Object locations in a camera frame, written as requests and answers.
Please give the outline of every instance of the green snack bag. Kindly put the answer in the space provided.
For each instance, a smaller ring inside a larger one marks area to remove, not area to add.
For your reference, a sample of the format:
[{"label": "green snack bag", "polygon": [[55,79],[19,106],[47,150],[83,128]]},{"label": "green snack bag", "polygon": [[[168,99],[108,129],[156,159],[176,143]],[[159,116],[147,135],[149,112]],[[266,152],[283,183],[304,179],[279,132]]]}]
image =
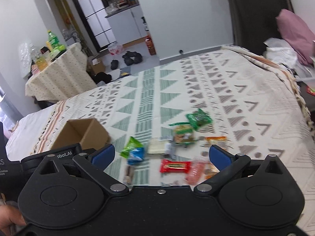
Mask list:
[{"label": "green snack bag", "polygon": [[199,128],[212,123],[210,116],[208,116],[200,108],[194,113],[187,114],[186,118],[188,119],[190,125],[193,126],[195,131],[198,131]]},{"label": "green snack bag", "polygon": [[189,145],[195,142],[193,127],[189,122],[179,122],[170,124],[169,126],[176,126],[173,129],[176,144]]},{"label": "green snack bag", "polygon": [[136,149],[136,148],[140,148],[140,147],[143,147],[143,144],[141,144],[134,137],[130,137],[128,144],[125,146],[124,149],[122,149],[120,156],[128,159],[129,152]]}]

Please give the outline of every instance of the cabinet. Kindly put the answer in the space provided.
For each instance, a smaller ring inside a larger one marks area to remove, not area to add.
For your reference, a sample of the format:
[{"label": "cabinet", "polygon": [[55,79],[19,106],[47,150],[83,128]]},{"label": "cabinet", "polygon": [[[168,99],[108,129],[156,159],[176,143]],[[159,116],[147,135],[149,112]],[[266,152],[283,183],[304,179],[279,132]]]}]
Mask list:
[{"label": "cabinet", "polygon": [[136,6],[130,9],[133,14],[134,21],[136,22],[138,28],[139,28],[139,33],[141,37],[146,37],[147,34],[144,29],[143,25],[143,20],[141,19],[143,17],[143,12],[141,9],[141,6]]},{"label": "cabinet", "polygon": [[141,7],[135,6],[107,18],[118,43],[125,44],[146,36],[141,17]]},{"label": "cabinet", "polygon": [[120,44],[141,38],[130,9],[109,17],[108,23],[111,26],[116,41]]}]

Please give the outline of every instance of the green bottle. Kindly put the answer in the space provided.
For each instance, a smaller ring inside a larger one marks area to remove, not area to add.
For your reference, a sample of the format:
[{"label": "green bottle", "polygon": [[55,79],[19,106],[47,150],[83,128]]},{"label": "green bottle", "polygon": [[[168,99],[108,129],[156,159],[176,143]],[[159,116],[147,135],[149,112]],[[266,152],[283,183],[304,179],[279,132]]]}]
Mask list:
[{"label": "green bottle", "polygon": [[48,41],[50,43],[50,45],[52,46],[52,48],[56,48],[58,47],[59,44],[59,39],[57,37],[57,35],[55,35],[54,33],[52,33],[50,30],[47,31],[48,32]]}]

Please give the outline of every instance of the blue snack bag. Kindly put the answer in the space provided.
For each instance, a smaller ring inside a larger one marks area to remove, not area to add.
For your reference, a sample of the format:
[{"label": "blue snack bag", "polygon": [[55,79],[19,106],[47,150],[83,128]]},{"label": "blue snack bag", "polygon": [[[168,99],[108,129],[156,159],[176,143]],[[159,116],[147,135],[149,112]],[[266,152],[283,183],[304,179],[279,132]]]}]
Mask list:
[{"label": "blue snack bag", "polygon": [[143,161],[144,158],[144,148],[139,147],[131,150],[128,157],[128,165],[136,165]]}]

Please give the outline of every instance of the tablecloth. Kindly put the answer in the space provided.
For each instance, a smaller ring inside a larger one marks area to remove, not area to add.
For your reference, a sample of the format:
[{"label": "tablecloth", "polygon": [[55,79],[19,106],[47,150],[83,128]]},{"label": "tablecloth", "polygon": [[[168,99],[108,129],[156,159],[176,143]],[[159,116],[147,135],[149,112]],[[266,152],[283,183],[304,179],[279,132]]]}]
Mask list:
[{"label": "tablecloth", "polygon": [[87,57],[75,43],[25,85],[25,95],[40,100],[65,100],[96,88],[86,72]]}]

